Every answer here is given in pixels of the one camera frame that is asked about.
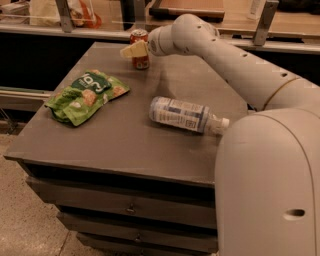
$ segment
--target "black drawer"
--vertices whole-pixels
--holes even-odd
[[[194,199],[34,177],[27,183],[46,203],[216,229],[215,209]]]
[[[78,233],[77,238],[82,244],[97,249],[108,249],[125,253],[136,254],[139,256],[212,256],[211,253],[202,253],[188,250],[175,250],[170,247],[154,246],[149,244],[135,244],[126,240],[113,239],[104,236]]]
[[[216,230],[186,229],[137,218],[99,216],[91,211],[82,214],[63,212],[57,217],[70,230],[125,239],[137,245],[147,243],[206,253],[215,253],[218,248]]]

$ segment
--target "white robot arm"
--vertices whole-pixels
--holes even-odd
[[[190,14],[153,30],[148,48],[201,57],[258,111],[218,148],[220,256],[320,256],[320,88],[225,43]]]

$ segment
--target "floor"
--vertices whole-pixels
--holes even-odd
[[[58,210],[43,203],[25,183],[26,174],[3,153],[15,139],[0,123],[0,256],[125,256],[82,245],[58,219]]]

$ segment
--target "label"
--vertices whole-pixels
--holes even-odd
[[[96,94],[100,94],[104,90],[110,88],[111,84],[102,76],[91,72],[86,72],[83,76],[72,83],[72,87],[82,91],[89,89],[94,91]]]
[[[150,118],[153,121],[168,124],[196,132],[203,132],[208,107],[179,100],[157,97],[153,100]]]

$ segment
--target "chip bag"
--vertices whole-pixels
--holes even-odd
[[[108,101],[129,90],[116,77],[99,70],[88,70],[70,86],[51,97],[45,106],[51,109],[55,120],[79,126]]]

